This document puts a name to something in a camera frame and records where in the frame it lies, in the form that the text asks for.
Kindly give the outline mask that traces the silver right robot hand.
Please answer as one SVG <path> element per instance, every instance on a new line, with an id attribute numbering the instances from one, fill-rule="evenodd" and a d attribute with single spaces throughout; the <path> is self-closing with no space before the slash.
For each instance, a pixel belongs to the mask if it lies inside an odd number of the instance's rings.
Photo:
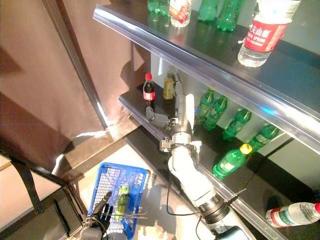
<path id="1" fill-rule="evenodd" d="M 155 84 L 152 75 L 145 75 L 143 85 L 143 100 L 145 101 L 145 117 L 148 122 L 159 129 L 166 130 L 172 135 L 178 133 L 193 134 L 195 123 L 195 99 L 193 94 L 186 94 L 183 82 L 177 72 L 170 71 L 167 79 L 172 81 L 174 100 L 174 115 L 169 116 L 155 112 L 154 103 L 156 100 Z"/>

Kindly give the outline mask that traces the dark left robot hand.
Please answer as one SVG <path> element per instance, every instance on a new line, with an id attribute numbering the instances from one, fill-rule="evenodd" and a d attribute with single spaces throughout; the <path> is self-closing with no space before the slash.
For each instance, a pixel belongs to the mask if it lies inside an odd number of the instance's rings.
<path id="1" fill-rule="evenodd" d="M 85 219 L 85 227 L 98 229 L 101 231 L 102 235 L 106 233 L 110 226 L 110 220 L 114 210 L 114 206 L 108 203 L 111 196 L 112 192 L 107 192 L 95 206 L 92 214 Z"/>

